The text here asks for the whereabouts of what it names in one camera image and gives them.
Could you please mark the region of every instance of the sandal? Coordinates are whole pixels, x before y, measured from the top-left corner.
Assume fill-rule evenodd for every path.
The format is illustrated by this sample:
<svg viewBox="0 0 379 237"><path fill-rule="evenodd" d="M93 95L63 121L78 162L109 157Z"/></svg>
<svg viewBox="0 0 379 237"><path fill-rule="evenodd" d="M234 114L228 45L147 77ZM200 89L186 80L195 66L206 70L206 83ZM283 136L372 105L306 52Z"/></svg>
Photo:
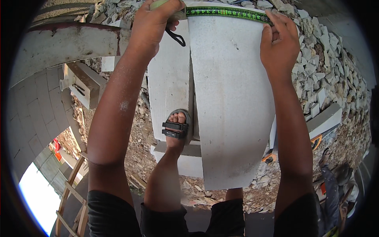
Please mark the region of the sandal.
<svg viewBox="0 0 379 237"><path fill-rule="evenodd" d="M169 118L171 115L173 115L175 113L180 113L180 112L184 113L184 115L186 116L186 121L184 124L169 121ZM162 133L164 135L166 135L167 137L172 137L172 138L176 138L176 139L184 139L187 137L188 127L189 127L190 123L191 123L191 118L190 118L189 113L186 110L183 110L183 109L174 110L168 116L166 122L162 123L162 127L166 127L169 129L175 129L175 130L179 130L179 131L171 131L171 130L167 130L167 129L162 129Z"/></svg>

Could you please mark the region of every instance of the toe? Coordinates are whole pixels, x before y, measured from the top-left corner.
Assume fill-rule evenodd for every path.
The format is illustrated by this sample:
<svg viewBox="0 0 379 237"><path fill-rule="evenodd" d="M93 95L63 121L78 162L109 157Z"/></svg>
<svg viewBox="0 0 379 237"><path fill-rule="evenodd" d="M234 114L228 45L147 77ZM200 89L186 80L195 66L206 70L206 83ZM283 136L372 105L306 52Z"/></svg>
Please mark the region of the toe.
<svg viewBox="0 0 379 237"><path fill-rule="evenodd" d="M186 115L183 112L178 114L178 123L183 124L186 122Z"/></svg>
<svg viewBox="0 0 379 237"><path fill-rule="evenodd" d="M178 122L178 114L177 113L174 114L174 122Z"/></svg>

